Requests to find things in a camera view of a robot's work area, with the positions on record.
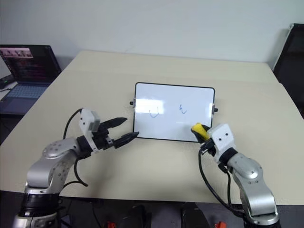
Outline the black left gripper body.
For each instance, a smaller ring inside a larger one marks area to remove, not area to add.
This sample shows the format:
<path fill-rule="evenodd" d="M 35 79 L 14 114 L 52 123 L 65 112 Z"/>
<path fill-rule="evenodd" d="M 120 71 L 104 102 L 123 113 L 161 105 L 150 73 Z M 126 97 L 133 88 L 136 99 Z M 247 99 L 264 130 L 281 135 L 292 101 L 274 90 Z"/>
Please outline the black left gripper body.
<path fill-rule="evenodd" d="M 93 132 L 93 142 L 98 150 L 106 150 L 113 147 L 114 141 L 109 137 L 108 129 L 112 128 L 110 124 L 101 123 L 96 132 Z"/>

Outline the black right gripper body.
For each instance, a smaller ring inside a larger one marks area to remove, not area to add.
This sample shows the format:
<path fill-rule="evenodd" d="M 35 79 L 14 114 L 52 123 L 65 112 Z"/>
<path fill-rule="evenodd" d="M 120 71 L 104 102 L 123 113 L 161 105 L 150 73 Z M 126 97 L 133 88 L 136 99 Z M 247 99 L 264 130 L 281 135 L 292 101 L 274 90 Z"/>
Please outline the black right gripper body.
<path fill-rule="evenodd" d="M 216 154 L 216 148 L 213 140 L 211 138 L 207 139 L 204 143 L 201 144 L 200 154 L 209 153 L 211 155 Z"/>

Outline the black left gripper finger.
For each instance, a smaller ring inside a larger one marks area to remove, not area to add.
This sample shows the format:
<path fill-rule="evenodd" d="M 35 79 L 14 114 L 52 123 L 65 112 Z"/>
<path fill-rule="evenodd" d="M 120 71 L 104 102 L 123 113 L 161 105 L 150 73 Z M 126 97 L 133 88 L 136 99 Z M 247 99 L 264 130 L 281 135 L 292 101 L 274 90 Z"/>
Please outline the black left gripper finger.
<path fill-rule="evenodd" d="M 138 136 L 139 132 L 132 132 L 127 133 L 123 136 L 121 136 L 119 139 L 113 141 L 114 148 L 120 148 L 128 143 L 130 143 L 132 140 L 134 140 Z"/>
<path fill-rule="evenodd" d="M 127 120 L 127 118 L 125 118 L 125 117 L 117 117 L 117 118 L 113 118 L 113 119 L 102 122 L 100 124 L 100 126 L 103 127 L 104 129 L 115 128 L 115 127 L 123 124 L 126 120 Z"/>

